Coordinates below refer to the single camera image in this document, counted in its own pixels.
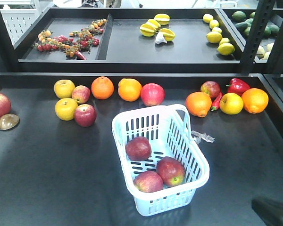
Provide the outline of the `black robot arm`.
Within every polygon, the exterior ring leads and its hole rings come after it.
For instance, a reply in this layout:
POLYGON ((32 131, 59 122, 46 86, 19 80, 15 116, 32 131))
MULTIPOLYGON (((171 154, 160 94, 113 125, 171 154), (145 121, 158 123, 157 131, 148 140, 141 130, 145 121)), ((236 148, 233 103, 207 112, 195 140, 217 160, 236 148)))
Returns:
POLYGON ((283 202, 257 197, 251 207, 266 226, 283 226, 283 202))

